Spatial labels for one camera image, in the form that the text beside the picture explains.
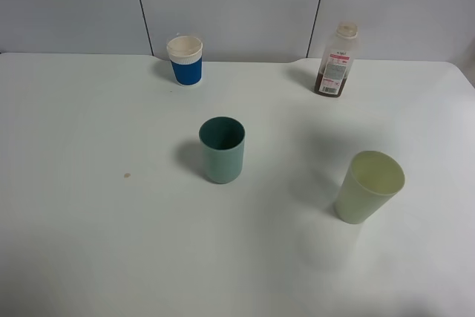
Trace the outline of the brown drink plastic bottle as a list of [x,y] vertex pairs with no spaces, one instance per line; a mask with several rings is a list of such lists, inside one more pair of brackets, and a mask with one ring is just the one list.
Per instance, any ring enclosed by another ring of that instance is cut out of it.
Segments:
[[324,97],[340,97],[358,49],[358,26],[340,22],[321,59],[314,92]]

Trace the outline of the teal green plastic cup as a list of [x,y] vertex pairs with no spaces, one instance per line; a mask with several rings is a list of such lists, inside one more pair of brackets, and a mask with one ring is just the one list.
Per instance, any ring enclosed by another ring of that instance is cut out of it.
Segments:
[[214,117],[199,130],[203,150],[203,168],[208,179],[226,184],[235,180],[243,168],[246,132],[231,117]]

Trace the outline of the blue sleeved paper cup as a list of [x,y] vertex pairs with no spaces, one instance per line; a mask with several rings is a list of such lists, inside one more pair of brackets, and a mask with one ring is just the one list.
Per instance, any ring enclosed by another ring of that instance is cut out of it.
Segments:
[[168,57],[180,85],[193,86],[202,79],[203,43],[195,36],[176,36],[167,43]]

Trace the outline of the pale yellow plastic cup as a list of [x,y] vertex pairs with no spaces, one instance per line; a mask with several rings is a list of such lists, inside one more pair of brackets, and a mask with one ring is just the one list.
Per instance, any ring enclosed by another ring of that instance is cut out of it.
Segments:
[[402,167],[380,151],[361,151],[350,162],[335,213],[346,223],[360,224],[399,193],[405,184]]

